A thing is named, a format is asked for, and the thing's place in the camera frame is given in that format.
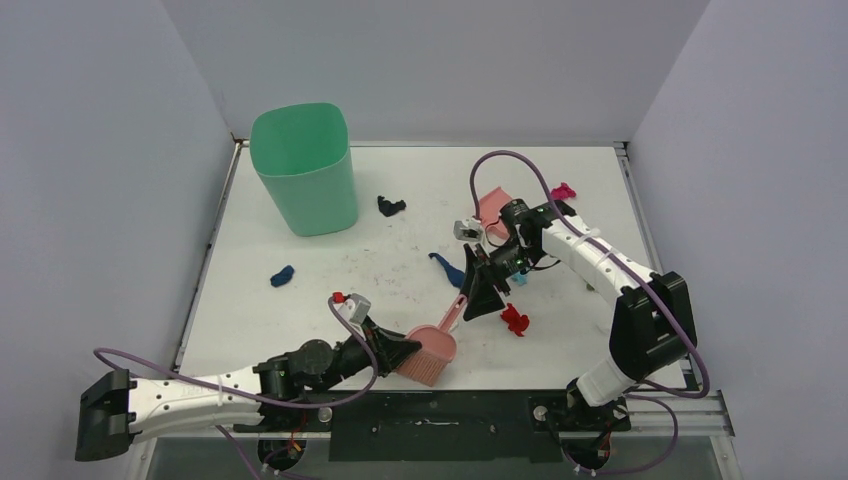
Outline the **pink plastic hand brush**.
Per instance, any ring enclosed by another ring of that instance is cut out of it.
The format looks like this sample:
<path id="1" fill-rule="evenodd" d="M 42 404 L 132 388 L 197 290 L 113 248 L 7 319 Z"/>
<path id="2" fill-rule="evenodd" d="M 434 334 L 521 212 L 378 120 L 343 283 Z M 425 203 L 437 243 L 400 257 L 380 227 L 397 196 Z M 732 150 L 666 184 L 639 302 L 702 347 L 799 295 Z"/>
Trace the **pink plastic hand brush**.
<path id="1" fill-rule="evenodd" d="M 466 304 L 466 296 L 459 294 L 437 325 L 421 325 L 407 334 L 406 338 L 419 342 L 421 349 L 398 367 L 398 375 L 427 387 L 437 384 L 456 356 L 457 342 L 450 330 Z"/>

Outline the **pink plastic dustpan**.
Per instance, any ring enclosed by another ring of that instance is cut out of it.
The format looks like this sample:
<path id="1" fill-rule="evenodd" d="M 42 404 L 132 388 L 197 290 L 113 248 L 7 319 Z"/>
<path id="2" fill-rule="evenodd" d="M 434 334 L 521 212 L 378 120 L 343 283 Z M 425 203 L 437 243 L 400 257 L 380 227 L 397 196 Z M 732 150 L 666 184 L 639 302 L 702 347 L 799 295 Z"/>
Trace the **pink plastic dustpan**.
<path id="1" fill-rule="evenodd" d="M 507 240 L 509 232 L 500 219 L 500 210 L 513 198 L 501 187 L 496 187 L 479 200 L 480 223 L 488 235 Z"/>

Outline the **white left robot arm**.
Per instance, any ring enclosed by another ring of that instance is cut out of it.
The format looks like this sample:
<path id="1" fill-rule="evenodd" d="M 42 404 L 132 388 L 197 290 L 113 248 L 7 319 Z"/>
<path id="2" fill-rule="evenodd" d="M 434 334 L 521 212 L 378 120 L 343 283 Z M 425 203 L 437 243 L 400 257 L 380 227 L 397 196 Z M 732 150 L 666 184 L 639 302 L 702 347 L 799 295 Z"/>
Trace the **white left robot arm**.
<path id="1" fill-rule="evenodd" d="M 366 321 L 362 335 L 298 349 L 223 374 L 153 380 L 115 369 L 80 396 L 74 458 L 120 456 L 135 443 L 180 431 L 230 426 L 239 433 L 294 428 L 324 393 L 364 369 L 386 377 L 422 348 L 419 341 Z"/>

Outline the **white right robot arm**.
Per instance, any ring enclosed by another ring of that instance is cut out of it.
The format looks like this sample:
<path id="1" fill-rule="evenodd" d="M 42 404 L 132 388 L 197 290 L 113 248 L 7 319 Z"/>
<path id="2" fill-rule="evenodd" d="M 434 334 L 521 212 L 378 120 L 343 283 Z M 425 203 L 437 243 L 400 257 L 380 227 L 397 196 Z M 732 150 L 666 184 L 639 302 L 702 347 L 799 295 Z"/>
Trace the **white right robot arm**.
<path id="1" fill-rule="evenodd" d="M 593 427 L 606 404 L 695 349 L 688 287 L 680 275 L 659 274 L 622 255 L 561 200 L 536 207 L 511 200 L 500 219 L 508 231 L 502 245 L 463 246 L 464 320 L 504 309 L 509 277 L 530 272 L 545 257 L 577 274 L 613 310 L 607 356 L 569 385 L 576 393 L 565 402 L 572 425 Z"/>

